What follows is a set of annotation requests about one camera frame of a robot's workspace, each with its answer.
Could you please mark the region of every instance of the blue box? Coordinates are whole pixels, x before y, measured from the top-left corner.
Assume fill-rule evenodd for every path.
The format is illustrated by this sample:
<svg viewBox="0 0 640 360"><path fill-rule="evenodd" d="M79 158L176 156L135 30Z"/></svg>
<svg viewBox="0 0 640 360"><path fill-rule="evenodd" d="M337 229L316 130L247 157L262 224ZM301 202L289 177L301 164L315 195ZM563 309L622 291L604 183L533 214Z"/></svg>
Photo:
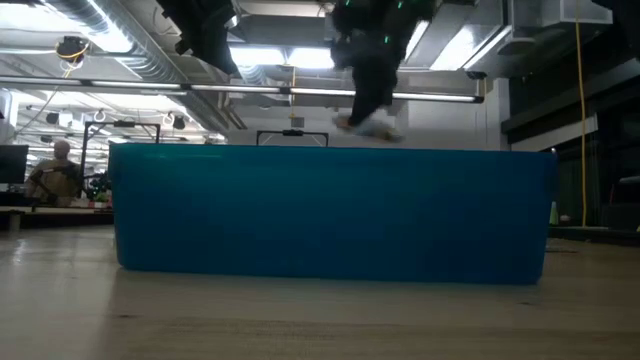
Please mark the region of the blue box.
<svg viewBox="0 0 640 360"><path fill-rule="evenodd" d="M132 270L533 284L555 158L517 152L119 144Z"/></svg>

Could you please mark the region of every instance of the metal frame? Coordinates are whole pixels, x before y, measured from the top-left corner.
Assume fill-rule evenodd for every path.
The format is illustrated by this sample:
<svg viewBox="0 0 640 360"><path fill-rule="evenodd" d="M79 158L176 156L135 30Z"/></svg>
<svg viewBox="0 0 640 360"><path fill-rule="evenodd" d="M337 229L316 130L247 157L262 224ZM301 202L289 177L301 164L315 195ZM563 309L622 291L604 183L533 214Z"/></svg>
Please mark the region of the metal frame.
<svg viewBox="0 0 640 360"><path fill-rule="evenodd" d="M260 136L262 136L262 134L279 134L282 136L288 136L288 137L302 137L305 135L309 135L309 136L314 136L314 135L318 135L318 136L323 136L325 143L324 143L324 147L329 147L329 133L321 133L321 132L306 132L306 131L302 131L302 130L282 130L282 131L273 131L273 130L258 130L258 132L256 133L256 146L260 146Z"/></svg>
<svg viewBox="0 0 640 360"><path fill-rule="evenodd" d="M94 131L93 134L89 134L89 128L98 125L98 130ZM156 144L160 143L160 124L144 124L139 122L130 122L130 121L87 121L84 123L84 137L82 139L82 155L80 160L80 176L81 180L84 182L84 170L86 166L87 159L87 145L89 144L89 140L93 138L93 135L98 131L102 130L107 125L113 125L114 127L136 127L136 125L140 125L142 127L155 127L156 128Z"/></svg>
<svg viewBox="0 0 640 360"><path fill-rule="evenodd" d="M0 85L6 87L53 89L59 91L86 92L139 92L145 95L186 95L190 91L203 92L227 92L245 94L282 94L282 95L306 95L306 96L330 96L330 97L354 97L355 90L345 89L317 89L291 86L245 86L230 84L180 84L180 83L151 83L136 81L111 81L89 79L60 79L26 76L0 75ZM417 93L394 92L396 100L453 102L460 104L478 104L484 102L481 94L443 94L443 93Z"/></svg>

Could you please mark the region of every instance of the bright light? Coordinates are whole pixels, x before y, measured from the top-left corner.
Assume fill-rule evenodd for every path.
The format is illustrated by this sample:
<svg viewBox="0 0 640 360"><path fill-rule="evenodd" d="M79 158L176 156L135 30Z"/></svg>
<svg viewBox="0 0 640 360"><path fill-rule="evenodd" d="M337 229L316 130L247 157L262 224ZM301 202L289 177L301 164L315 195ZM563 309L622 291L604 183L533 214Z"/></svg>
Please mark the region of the bright light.
<svg viewBox="0 0 640 360"><path fill-rule="evenodd" d="M301 69L333 69L331 50L326 48L297 48L289 56L289 65Z"/></svg>
<svg viewBox="0 0 640 360"><path fill-rule="evenodd" d="M418 25L416 26L416 29L413 31L413 35L411 35L409 44L407 45L407 56L405 56L404 58L405 60L407 60L409 56L411 56L411 54L413 53L413 50L416 48L416 46L420 42L420 39L422 39L422 36L427 31L428 27L429 27L428 21L420 21L418 23Z"/></svg>
<svg viewBox="0 0 640 360"><path fill-rule="evenodd" d="M117 87L117 88L132 88L132 89L162 89L162 90L179 90L180 84L165 84L165 83L148 83L137 81L93 81L94 86L102 87Z"/></svg>
<svg viewBox="0 0 640 360"><path fill-rule="evenodd" d="M231 47L231 58L238 66L282 65L284 55L275 48Z"/></svg>
<svg viewBox="0 0 640 360"><path fill-rule="evenodd" d="M472 103L476 101L476 98L474 96L416 94L416 93L393 93L393 98L398 100L422 100L422 101L444 101L444 102L466 102L466 103Z"/></svg>
<svg viewBox="0 0 640 360"><path fill-rule="evenodd" d="M37 84L37 85L60 85L60 86L82 85L80 80L28 78L28 77L11 77L11 76L0 76L0 82L5 84Z"/></svg>
<svg viewBox="0 0 640 360"><path fill-rule="evenodd" d="M466 26L463 27L442 50L440 56L431 65L431 70L455 71L460 69L473 56L475 47L473 32Z"/></svg>
<svg viewBox="0 0 640 360"><path fill-rule="evenodd" d="M111 136L111 132L110 131L107 131L105 129L100 129L99 127L97 127L95 125L92 125L91 127L89 127L89 130L93 130L94 132L97 130L102 135Z"/></svg>
<svg viewBox="0 0 640 360"><path fill-rule="evenodd" d="M279 94L280 88L270 86L242 86L242 85L193 85L193 90L203 91L226 91L234 92L239 91L243 93L257 93L257 94Z"/></svg>
<svg viewBox="0 0 640 360"><path fill-rule="evenodd" d="M33 152L53 152L53 148L46 147L29 147L29 151ZM71 154L82 154L82 149L71 149ZM87 154L108 154L109 150L87 149Z"/></svg>
<svg viewBox="0 0 640 360"><path fill-rule="evenodd" d="M489 53L489 51L491 51L491 49L496 47L496 45L498 45L500 41L502 41L502 39L504 39L507 35L511 33L512 29L513 28L511 27L511 25L504 28L504 30L502 30L500 34L498 34L498 36L496 36L493 40L491 40L489 44L483 47L482 50L480 50L474 57L471 58L471 60L469 60L469 62L467 62L464 65L464 69L469 70L473 65L475 65L478 61L480 61L480 59L485 57Z"/></svg>
<svg viewBox="0 0 640 360"><path fill-rule="evenodd" d="M107 140L116 143L116 144L123 144L126 143L127 140L123 139L123 138L116 138L116 137L111 137L111 138L107 138Z"/></svg>
<svg viewBox="0 0 640 360"><path fill-rule="evenodd" d="M23 4L0 4L0 23L3 28L20 29L35 32L78 32L72 22L60 19L44 6Z"/></svg>
<svg viewBox="0 0 640 360"><path fill-rule="evenodd" d="M295 95L333 95L333 96L355 96L354 90L331 90L331 89L311 89L292 88L291 93Z"/></svg>
<svg viewBox="0 0 640 360"><path fill-rule="evenodd" d="M106 163L107 161L109 161L109 160L107 160L107 159L98 159L98 158L85 158L84 159L84 162L86 162L86 163L90 162L90 163L98 163L98 164L100 164L100 163Z"/></svg>

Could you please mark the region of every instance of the ceiling light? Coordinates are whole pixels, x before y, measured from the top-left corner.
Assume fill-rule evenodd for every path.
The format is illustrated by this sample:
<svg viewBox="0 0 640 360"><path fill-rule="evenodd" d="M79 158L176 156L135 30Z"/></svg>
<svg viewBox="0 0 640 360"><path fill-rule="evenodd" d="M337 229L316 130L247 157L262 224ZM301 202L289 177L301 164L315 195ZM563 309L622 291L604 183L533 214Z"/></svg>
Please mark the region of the ceiling light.
<svg viewBox="0 0 640 360"><path fill-rule="evenodd" d="M467 62L464 65L464 69L465 70L469 70L473 65L475 65L478 61L480 61L480 59L485 57L489 53L489 51L491 51L494 47L496 47L496 45L498 45L500 43L500 41L502 41L502 39L504 39L507 35L509 35L512 30L513 30L513 27L511 25L505 27L500 32L500 34L498 34L493 40L491 40L491 42L489 44L487 44L485 47L483 47L482 50L480 50L478 53L476 53L471 58L471 60L469 60L469 62Z"/></svg>
<svg viewBox="0 0 640 360"><path fill-rule="evenodd" d="M109 161L109 160L107 160L107 159L98 159L98 158L85 158L84 159L85 163L89 163L90 162L90 163L99 163L100 164L100 163L106 163L107 161Z"/></svg>
<svg viewBox="0 0 640 360"><path fill-rule="evenodd" d="M70 79L49 79L49 78L28 78L28 77L13 77L13 76L0 76L0 83L5 84L38 84L38 85L82 85L80 80Z"/></svg>
<svg viewBox="0 0 640 360"><path fill-rule="evenodd" d="M302 69L333 69L331 50L327 48L297 48L289 56L289 65Z"/></svg>
<svg viewBox="0 0 640 360"><path fill-rule="evenodd" d="M416 48L416 46L420 42L420 39L422 39L422 36L427 31L428 27L429 27L428 21L420 21L418 25L416 25L416 29L413 31L413 35L411 35L411 39L409 40L409 44L407 45L407 56L405 56L404 58L405 60L407 60L409 56L411 56L411 54L413 53L413 50Z"/></svg>
<svg viewBox="0 0 640 360"><path fill-rule="evenodd" d="M107 138L107 140L108 140L108 141L110 141L110 142L112 142L112 143L116 143L116 144L123 144L123 143L128 142L128 141L127 141L127 140L125 140L125 139L122 139L122 138L116 138L116 137L110 137L110 138Z"/></svg>
<svg viewBox="0 0 640 360"><path fill-rule="evenodd" d="M422 100L422 101L444 101L444 102L466 102L466 103L473 103L478 100L478 98L476 98L475 96L419 94L419 93L393 93L393 98L398 100Z"/></svg>
<svg viewBox="0 0 640 360"><path fill-rule="evenodd" d="M458 70L473 56L475 47L473 32L467 26L464 26L442 50L430 69Z"/></svg>
<svg viewBox="0 0 640 360"><path fill-rule="evenodd" d="M102 80L92 81L91 83L94 86L102 86L102 87L180 90L180 84L148 83L148 82L137 82L137 81L102 81Z"/></svg>
<svg viewBox="0 0 640 360"><path fill-rule="evenodd" d="M242 86L242 85L193 85L193 90L226 91L256 94L279 94L280 88L270 86Z"/></svg>
<svg viewBox="0 0 640 360"><path fill-rule="evenodd" d="M98 127L97 127L97 126L95 126L95 125L92 125L91 127L89 127L89 129L90 129L90 130L93 130L94 132L95 132L95 131L98 131L98 132L99 132L100 134L102 134L102 135L111 136L111 132L110 132L110 131L107 131L107 130L105 130L105 129L100 129L100 128L98 128Z"/></svg>
<svg viewBox="0 0 640 360"><path fill-rule="evenodd" d="M53 152L53 148L30 146L29 151L34 152ZM82 149L71 149L71 154L82 154ZM87 154L108 154L109 150L87 149Z"/></svg>
<svg viewBox="0 0 640 360"><path fill-rule="evenodd" d="M280 49L255 47L230 47L231 58L238 66L282 65L284 55Z"/></svg>
<svg viewBox="0 0 640 360"><path fill-rule="evenodd" d="M332 89L311 89L311 88L291 88L291 93L295 95L333 95L333 96L355 96L354 90L332 90Z"/></svg>

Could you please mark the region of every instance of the man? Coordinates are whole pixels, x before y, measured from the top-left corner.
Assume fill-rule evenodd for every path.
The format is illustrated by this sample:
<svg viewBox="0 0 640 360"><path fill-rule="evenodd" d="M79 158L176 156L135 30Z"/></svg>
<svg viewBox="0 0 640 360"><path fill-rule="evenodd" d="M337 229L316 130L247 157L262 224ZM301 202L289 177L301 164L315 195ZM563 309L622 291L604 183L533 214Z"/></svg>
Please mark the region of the man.
<svg viewBox="0 0 640 360"><path fill-rule="evenodd" d="M353 68L356 89L351 116L336 119L346 131L360 126L378 108L389 106L396 72L419 20L431 20L435 2L403 0L339 1L331 18L340 33L331 51L337 68Z"/></svg>
<svg viewBox="0 0 640 360"><path fill-rule="evenodd" d="M53 145L53 160L38 164L27 181L27 197L38 198L43 203L67 207L78 191L78 165L67 157L71 146L66 141Z"/></svg>

